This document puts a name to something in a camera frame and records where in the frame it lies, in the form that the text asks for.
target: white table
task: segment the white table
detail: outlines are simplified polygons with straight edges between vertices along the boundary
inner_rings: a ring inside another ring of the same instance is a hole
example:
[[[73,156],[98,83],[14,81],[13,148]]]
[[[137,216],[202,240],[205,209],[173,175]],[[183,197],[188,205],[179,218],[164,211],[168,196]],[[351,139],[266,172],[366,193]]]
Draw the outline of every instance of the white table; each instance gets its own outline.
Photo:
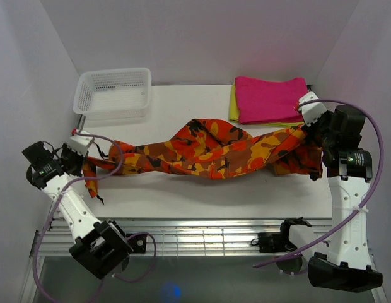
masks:
[[[228,120],[230,85],[154,86],[150,113],[142,119],[86,121],[84,130],[132,145],[169,140],[192,118]],[[277,130],[241,126],[253,136]],[[110,143],[97,140],[107,153]],[[90,155],[99,157],[92,148]],[[149,172],[99,181],[105,205],[87,191],[85,201],[100,218],[331,218],[326,178],[274,176],[263,169],[227,180]]]

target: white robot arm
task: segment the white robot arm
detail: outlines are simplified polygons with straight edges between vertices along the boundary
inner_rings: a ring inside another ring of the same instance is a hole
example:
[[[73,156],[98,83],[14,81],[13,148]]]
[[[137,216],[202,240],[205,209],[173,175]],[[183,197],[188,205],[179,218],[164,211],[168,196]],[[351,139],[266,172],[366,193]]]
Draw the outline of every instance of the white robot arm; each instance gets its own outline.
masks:
[[[73,179],[72,175],[81,176],[82,164],[92,143],[93,138],[72,135],[63,144],[61,157],[48,151],[41,141],[32,144],[23,150],[31,163],[27,179],[52,201],[57,201],[62,189]],[[114,221],[97,219],[73,187],[63,192],[59,210],[75,241],[69,252],[97,278],[103,279],[128,260],[133,249],[125,233]]]
[[[318,97],[309,92],[300,104]],[[306,131],[322,147],[323,163],[332,195],[332,225],[339,225],[353,210],[359,213],[331,238],[330,245],[319,243],[302,252],[309,260],[310,283],[350,292],[362,292],[382,285],[382,274],[371,269],[366,242],[367,209],[359,207],[370,188],[371,155],[358,148],[365,116],[340,105],[329,112],[321,102],[300,108]],[[303,247],[316,239],[308,225],[289,226],[290,243]]]

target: camouflage cloth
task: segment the camouflage cloth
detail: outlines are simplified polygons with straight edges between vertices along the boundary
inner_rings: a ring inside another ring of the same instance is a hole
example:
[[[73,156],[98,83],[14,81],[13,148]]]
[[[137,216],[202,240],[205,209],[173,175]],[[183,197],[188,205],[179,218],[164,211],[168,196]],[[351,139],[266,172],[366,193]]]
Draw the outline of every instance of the camouflage cloth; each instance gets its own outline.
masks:
[[[271,164],[277,174],[313,174],[322,176],[321,149],[308,142],[301,126],[293,126],[252,137],[232,124],[216,119],[193,119],[171,140],[141,146],[121,141],[124,164],[118,174],[164,172],[226,179],[249,174]],[[112,170],[120,159],[116,146],[109,160],[87,157],[84,176],[96,176],[96,167]],[[86,181],[92,197],[97,181]]]

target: white plastic basket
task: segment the white plastic basket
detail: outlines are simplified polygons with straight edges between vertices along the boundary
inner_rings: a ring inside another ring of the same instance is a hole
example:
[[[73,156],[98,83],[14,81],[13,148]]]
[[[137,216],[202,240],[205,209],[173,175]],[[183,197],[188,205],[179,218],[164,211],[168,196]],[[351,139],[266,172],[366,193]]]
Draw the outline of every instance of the white plastic basket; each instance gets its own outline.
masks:
[[[151,101],[148,68],[122,68],[83,73],[74,112],[89,120],[143,117]]]

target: white plastic casing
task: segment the white plastic casing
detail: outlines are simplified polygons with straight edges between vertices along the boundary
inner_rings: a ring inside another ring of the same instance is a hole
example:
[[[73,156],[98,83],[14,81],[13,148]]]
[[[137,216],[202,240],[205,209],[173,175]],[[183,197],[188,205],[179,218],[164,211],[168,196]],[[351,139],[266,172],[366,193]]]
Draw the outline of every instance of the white plastic casing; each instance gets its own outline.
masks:
[[[81,134],[90,134],[87,131],[81,131]],[[67,145],[72,150],[75,150],[76,152],[80,153],[82,156],[86,156],[86,153],[88,152],[89,146],[94,142],[93,137],[84,137],[84,136],[78,136],[74,135],[69,137]]]
[[[71,180],[67,174],[56,176],[47,182],[47,186],[42,189],[52,201],[56,201],[62,188]],[[69,224],[73,239],[83,238],[93,230],[93,224],[100,221],[92,214],[82,197],[69,186],[61,200],[59,210],[65,221]]]
[[[299,99],[299,104],[312,100],[318,100],[318,97],[315,93],[308,92],[305,96]],[[322,102],[317,102],[300,107],[300,112],[303,116],[305,124],[310,126],[312,123],[317,122],[320,116],[327,112],[327,109]]]
[[[369,183],[363,178],[349,177],[347,181],[340,177],[328,178],[332,194],[333,226],[347,218],[369,190]],[[365,270],[371,265],[366,238],[366,212],[364,207],[331,239],[327,260],[337,266],[347,262],[350,268]]]

